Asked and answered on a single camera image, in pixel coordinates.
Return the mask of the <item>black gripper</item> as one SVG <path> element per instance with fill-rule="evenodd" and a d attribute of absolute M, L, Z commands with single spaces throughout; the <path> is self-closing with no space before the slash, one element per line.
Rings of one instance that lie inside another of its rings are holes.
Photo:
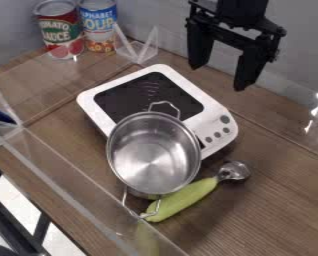
<path fill-rule="evenodd" d="M 280 39 L 287 32 L 266 17 L 268 0 L 188 0 L 188 64 L 198 69 L 208 63 L 214 42 L 243 54 L 238 59 L 234 89 L 256 83 L 263 68 L 276 59 Z"/>

